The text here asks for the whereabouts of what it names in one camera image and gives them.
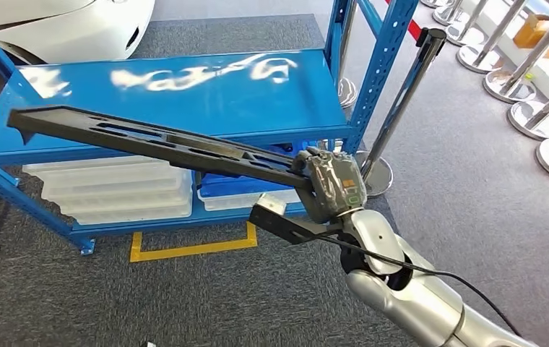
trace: yellow floor tape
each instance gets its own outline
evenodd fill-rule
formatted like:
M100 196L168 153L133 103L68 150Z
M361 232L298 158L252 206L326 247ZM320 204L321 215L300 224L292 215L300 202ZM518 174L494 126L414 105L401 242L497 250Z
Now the yellow floor tape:
M245 249L257 246L257 235L255 225L247 222L247 238L242 240L222 241L212 244L197 244L196 246L177 247L170 249L159 249L156 251L141 251L142 233L132 235L132 248L130 250L130 262L145 262L148 260L160 260L174 257L185 257L187 255L215 253L231 251L234 249Z

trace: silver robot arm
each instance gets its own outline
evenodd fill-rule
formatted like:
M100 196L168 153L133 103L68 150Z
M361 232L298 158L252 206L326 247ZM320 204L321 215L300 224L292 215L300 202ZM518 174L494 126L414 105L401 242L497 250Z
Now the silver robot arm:
M345 222L345 230L362 248L434 269L402 237L394 234L381 213L358 211ZM371 271L350 271L346 278L349 289L365 304L385 314L421 346L537 347L464 304L461 296L437 276L404 271L400 266L366 258Z

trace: black cable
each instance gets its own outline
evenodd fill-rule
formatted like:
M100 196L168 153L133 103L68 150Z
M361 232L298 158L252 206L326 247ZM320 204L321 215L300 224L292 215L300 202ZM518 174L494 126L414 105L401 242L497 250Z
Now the black cable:
M454 278L454 279L458 280L459 282L463 283L466 287L472 289L472 291L474 291L478 296L480 296L481 299L483 299L498 314L498 316L500 316L500 318L502 318L502 320L506 323L506 325L508 325L511 328L511 330L513 330L513 333L515 333L515 335L517 335L519 337L522 337L522 334L515 328L513 323L511 323L509 318L506 317L506 315L496 306L496 304L494 304L477 287L473 286L470 282L468 282L464 278L462 278L462 277L460 277L460 276L458 276L454 273L449 273L449 272L446 272L446 271L439 271L439 270L430 270L430 269L426 269L426 268L421 267L421 266L411 264L409 262L401 262L399 260L395 260L395 259L392 259L390 257L386 257L384 255L368 251L368 250L366 250L362 247L358 247L356 245L349 244L347 242L340 241L340 240L337 240L337 239L332 239L332 238L329 238L329 237L323 236L323 235L315 235L315 239L320 239L322 241L337 244L339 246L346 247L348 249L353 249L353 250L355 250L357 252L360 252L362 254L371 256L372 258L375 258L377 260L381 260L382 262L388 262L389 264L398 265L398 266L401 266L401 267L406 267L407 269L420 271L422 273L427 273L429 275L446 276L446 277Z

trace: blue metal shelf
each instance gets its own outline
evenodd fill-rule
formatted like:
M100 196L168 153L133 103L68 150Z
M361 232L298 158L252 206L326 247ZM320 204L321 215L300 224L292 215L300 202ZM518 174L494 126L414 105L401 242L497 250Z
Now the blue metal shelf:
M62 104L224 137L251 145L343 139L354 153L375 109L418 0L391 0L381 21L369 1L360 10L378 36L358 101L347 121L332 76L340 68L340 40L351 10L334 0L324 49L137 59L16 69L0 49L0 166L127 155L115 150L35 135L23 145L6 126L11 108ZM68 226L21 192L0 172L0 196L60 237L91 254L90 237L135 230L244 220L249 209L207 212L194 197L190 217L98 226ZM288 212L303 212L291 204Z
M11 108L60 104L251 145L347 137L322 50L184 56L23 67L42 100L24 96L17 72L0 95L0 157L18 163L110 156L109 150L7 128Z

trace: blue shelf board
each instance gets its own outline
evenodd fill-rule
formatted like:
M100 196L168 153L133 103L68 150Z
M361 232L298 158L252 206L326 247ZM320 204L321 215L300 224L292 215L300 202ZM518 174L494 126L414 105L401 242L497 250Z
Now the blue shelf board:
M136 222L125 223L107 223L83 226L74 223L71 236L105 236L119 235L130 231L156 231L171 228L191 228L195 226L204 226L213 223L234 223L244 221L249 218L251 208L237 208L234 210L206 211L204 203L198 199L196 193L191 206L191 215L184 218L169 218L158 220L140 220ZM288 204L285 215L305 215L306 211L301 203Z
M123 155L39 134L23 145L19 132L6 126L9 110L44 105L252 145L316 138L311 134L343 137L353 130L321 49L21 67L0 94L0 156L15 157L5 163Z

